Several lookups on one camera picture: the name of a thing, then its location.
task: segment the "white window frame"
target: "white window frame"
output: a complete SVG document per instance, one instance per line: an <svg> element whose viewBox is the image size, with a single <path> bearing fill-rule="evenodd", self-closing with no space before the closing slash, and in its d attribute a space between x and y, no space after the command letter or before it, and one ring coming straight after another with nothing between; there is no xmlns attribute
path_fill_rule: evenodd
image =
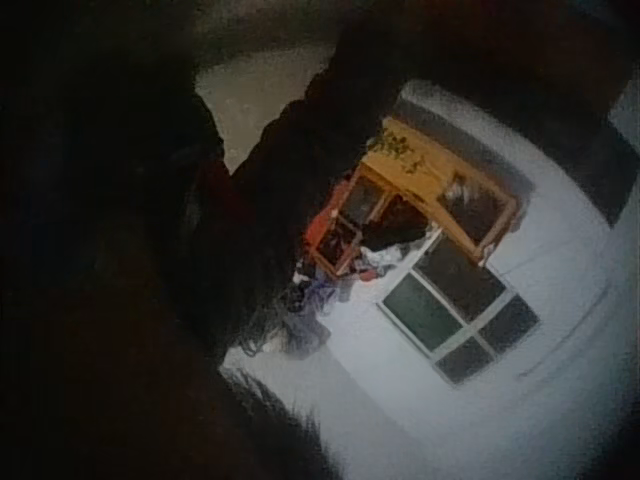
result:
<svg viewBox="0 0 640 480"><path fill-rule="evenodd" d="M500 354L496 352L491 347L491 345L489 345L487 341L482 338L479 332L500 312L500 310L502 310L503 307L505 307L513 298L518 295L518 292L507 281L505 281L490 265L485 265L484 268L489 270L491 274L494 275L504 285L504 291L500 295L498 295L498 297L482 313L480 313L475 317L475 319L467 323L462 318L462 315L458 312L456 307L452 305L452 303L438 290L438 288L429 280L427 280L422 274L415 270L416 264L424 256L424 254L429 249L434 248L437 243L443 238L443 236L444 233L442 231L442 228L439 228L433 233L431 237L429 237L424 242L419 251L414 253L413 259L406 265L400 267L402 268L402 271L398 272L398 274L395 276L394 281L391 282L388 288L384 290L383 294L376 302L376 304L378 305L378 308L380 308L385 313L385 315L387 315L391 319L395 326L409 339L414 347L416 347L420 353L425 355L430 360L433 368L438 372L438 374L450 385L458 387L471 378L475 377L476 375L480 374L484 369L480 369L478 372L469 375L464 380L456 384L453 383L449 379L449 377L440 370L440 368L438 368L437 362L442 360L446 355L448 355L455 349L459 348L470 338L476 340L482 346L482 348L484 348L484 350L489 353L492 359L491 363L494 363L498 358L504 355L504 353ZM456 331L456 333L445 340L439 347L435 348L433 351L430 351L427 347L425 347L424 344L418 338L416 338L413 333L411 333L411 331L404 325L404 323L402 323L402 321L397 318L384 304L385 298L387 298L387 296L393 291L393 289L396 288L396 286L402 280L404 280L407 275L412 275L416 280L418 280L422 284L422 286L424 286L429 291L429 293L431 293L461 325L461 328Z"/></svg>

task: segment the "orange cloth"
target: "orange cloth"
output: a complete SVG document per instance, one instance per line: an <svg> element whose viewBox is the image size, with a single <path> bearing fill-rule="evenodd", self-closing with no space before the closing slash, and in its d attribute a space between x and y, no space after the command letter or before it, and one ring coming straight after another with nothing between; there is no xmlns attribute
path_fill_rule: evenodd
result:
<svg viewBox="0 0 640 480"><path fill-rule="evenodd" d="M305 232L304 238L311 247L317 247L322 240L327 228L331 224L331 212L337 210L340 207L340 203L344 199L347 190L349 189L349 182L342 180L331 192L331 198L327 205L318 213Z"/></svg>

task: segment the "person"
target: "person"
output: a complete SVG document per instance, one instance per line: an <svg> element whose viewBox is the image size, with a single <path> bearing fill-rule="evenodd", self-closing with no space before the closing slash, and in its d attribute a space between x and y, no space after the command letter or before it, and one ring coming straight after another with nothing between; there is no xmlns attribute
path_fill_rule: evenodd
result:
<svg viewBox="0 0 640 480"><path fill-rule="evenodd" d="M219 366L410 76L381 3L233 175L188 57L103 48L46 108L10 102L5 478L341 477L311 418Z"/></svg>

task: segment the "red fabric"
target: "red fabric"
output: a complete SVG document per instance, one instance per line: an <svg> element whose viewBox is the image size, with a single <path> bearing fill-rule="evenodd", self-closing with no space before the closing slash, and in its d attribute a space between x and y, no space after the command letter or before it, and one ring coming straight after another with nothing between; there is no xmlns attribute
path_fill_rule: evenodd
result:
<svg viewBox="0 0 640 480"><path fill-rule="evenodd" d="M378 272L373 269L366 270L364 272L361 272L359 277L363 282L370 282L371 280L375 280L376 278L378 278Z"/></svg>
<svg viewBox="0 0 640 480"><path fill-rule="evenodd" d="M349 182L346 180L338 183L334 188L333 192L331 192L331 198L329 198L329 202L327 205L318 213L309 226L307 227L307 231L304 235L305 240L312 247L317 247L324 236L324 233L329 228L331 224L331 212L336 210L340 203L342 202L344 196L349 189Z"/></svg>

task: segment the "dark object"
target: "dark object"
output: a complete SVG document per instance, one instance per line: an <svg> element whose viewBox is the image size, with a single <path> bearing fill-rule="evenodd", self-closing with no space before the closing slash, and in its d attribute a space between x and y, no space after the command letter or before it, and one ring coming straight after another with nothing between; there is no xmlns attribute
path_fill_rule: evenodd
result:
<svg viewBox="0 0 640 480"><path fill-rule="evenodd" d="M318 245L318 252L334 267L338 266L340 259L356 238L356 232L340 219L327 230L324 238Z"/></svg>
<svg viewBox="0 0 640 480"><path fill-rule="evenodd" d="M425 236L429 220L413 205L396 195L377 222L362 227L361 245L379 252L392 245L405 244Z"/></svg>

